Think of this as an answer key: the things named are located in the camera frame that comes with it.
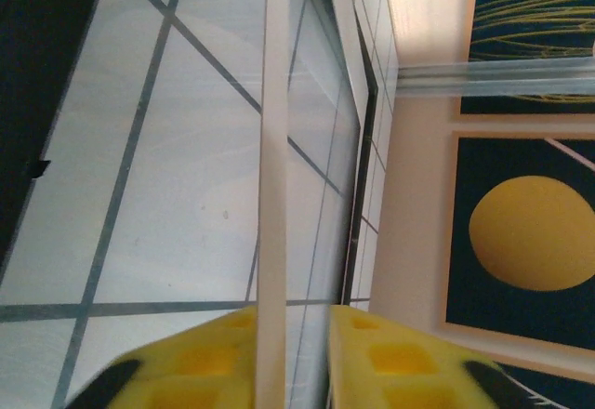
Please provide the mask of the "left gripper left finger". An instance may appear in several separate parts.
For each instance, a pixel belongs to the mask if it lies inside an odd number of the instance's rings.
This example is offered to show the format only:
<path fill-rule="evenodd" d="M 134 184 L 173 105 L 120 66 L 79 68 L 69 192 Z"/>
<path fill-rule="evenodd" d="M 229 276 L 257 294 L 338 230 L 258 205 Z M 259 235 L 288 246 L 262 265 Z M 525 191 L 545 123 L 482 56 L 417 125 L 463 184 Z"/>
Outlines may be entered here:
<path fill-rule="evenodd" d="M 70 408 L 253 408 L 257 308 L 244 307 L 116 357 Z"/>

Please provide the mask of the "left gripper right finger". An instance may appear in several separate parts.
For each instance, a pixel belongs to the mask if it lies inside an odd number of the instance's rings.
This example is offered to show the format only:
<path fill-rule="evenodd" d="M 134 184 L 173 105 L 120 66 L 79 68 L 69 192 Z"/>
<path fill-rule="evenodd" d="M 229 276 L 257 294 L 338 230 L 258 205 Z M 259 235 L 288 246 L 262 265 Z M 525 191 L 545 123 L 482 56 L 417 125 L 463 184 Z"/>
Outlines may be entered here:
<path fill-rule="evenodd" d="M 524 394 L 476 350 L 350 306 L 329 309 L 336 408 L 522 408 Z"/>

